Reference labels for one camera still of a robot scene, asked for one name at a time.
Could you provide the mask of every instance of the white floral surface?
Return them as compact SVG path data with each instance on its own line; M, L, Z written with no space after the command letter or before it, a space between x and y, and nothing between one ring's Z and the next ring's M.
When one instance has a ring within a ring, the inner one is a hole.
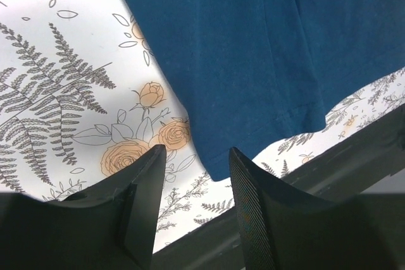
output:
M187 113L122 0L0 0L0 31L0 190L63 199L161 143L154 251L234 205L230 181L213 183L201 166ZM404 74L344 99L322 132L273 143L254 161L288 174L401 105Z

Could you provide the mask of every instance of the floral tablecloth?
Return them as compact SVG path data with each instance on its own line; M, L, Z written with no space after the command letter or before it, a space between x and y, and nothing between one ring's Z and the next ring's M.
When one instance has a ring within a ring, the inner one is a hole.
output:
M1 191L64 199L159 143L168 155L154 251L234 205L230 181L212 182L199 162L187 113L122 0L0 0L0 31ZM404 74L353 93L323 131L269 142L254 161L288 174L401 105Z

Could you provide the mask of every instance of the blue cloth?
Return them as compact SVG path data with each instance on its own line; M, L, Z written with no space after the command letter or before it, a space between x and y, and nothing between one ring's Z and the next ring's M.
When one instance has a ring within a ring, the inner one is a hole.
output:
M214 181L405 66L405 0L126 0Z

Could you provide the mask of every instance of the orange rose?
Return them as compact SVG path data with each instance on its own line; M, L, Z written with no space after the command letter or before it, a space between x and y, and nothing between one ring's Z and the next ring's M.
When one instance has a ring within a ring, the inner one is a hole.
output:
M126 168L149 150L146 142L138 139L120 142L104 153L101 159L101 172L110 176Z
M153 107L163 100L164 93L160 83L149 82L139 93L139 103L142 107Z
M139 25L136 22L132 25L132 34L135 36L135 38L138 39L144 38L142 32L140 31Z
M159 134L151 139L149 146L153 147L156 144L162 144L165 145L168 150L179 150L189 141L189 124L180 121L172 121L160 129Z

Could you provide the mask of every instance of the blue fabric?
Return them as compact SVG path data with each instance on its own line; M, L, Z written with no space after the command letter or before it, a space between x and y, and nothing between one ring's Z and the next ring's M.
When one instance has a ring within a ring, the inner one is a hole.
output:
M405 66L405 0L126 0L214 181Z

